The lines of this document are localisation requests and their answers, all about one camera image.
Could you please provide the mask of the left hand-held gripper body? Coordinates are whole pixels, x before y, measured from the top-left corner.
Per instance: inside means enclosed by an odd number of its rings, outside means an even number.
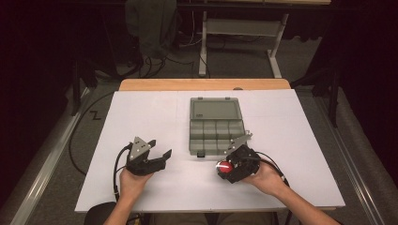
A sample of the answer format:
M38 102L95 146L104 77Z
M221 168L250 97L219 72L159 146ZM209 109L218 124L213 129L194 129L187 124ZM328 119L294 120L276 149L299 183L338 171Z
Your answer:
M134 175L144 176L164 170L166 164L155 164L154 158L149 159L150 149L147 142L136 136L131 143L127 156L126 169Z

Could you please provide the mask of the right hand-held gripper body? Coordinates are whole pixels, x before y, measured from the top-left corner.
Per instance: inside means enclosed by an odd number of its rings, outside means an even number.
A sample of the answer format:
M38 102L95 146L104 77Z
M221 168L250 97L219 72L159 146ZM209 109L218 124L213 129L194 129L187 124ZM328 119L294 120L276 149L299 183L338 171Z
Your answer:
M247 141L252 137L251 132L247 132L241 137L231 140L227 149L223 152L226 156L236 153L240 162L236 167L231 165L226 158L220 161L220 172L231 173L235 182L238 182L259 170L260 157L251 149Z

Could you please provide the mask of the person's left hand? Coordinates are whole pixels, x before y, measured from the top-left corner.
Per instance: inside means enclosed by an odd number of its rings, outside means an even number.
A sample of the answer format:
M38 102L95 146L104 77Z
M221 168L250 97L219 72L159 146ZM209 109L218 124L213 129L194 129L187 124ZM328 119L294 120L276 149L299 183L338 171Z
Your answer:
M151 174L144 176L134 175L127 169L120 174L120 198L125 205L133 206L144 191L145 184L151 178Z

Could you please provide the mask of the person's right hand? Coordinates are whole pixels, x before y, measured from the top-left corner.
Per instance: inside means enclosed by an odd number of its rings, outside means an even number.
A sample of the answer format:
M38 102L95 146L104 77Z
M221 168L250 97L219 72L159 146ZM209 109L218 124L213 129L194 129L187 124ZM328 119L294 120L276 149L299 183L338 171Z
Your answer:
M243 181L278 199L284 198L288 190L282 178L265 162L260 162L260 167L256 174L244 178Z

